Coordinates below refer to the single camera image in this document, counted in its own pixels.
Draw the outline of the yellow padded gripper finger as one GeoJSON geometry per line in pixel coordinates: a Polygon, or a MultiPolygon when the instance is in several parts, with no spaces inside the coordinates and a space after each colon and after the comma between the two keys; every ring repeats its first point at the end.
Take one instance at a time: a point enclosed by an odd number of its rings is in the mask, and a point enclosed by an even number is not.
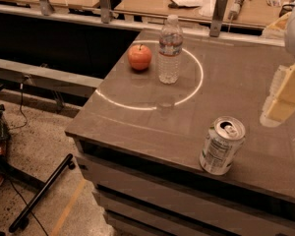
{"type": "Polygon", "coordinates": [[[277,127],[295,112],[295,63],[280,65],[274,73],[269,96],[265,100],[260,122],[266,127],[277,127]]]}

